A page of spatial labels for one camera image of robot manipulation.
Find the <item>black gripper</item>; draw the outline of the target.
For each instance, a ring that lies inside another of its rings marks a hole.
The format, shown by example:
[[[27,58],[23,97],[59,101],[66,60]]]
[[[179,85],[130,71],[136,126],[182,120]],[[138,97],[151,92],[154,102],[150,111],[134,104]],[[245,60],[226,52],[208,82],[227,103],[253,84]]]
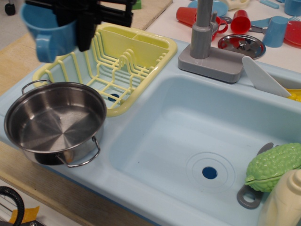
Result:
[[[125,6],[125,10],[110,8],[101,0],[26,0],[25,3],[50,9],[56,16],[58,26],[67,25],[75,20],[77,46],[79,51],[90,49],[95,30],[101,22],[130,27],[135,0],[109,0],[109,3]]]

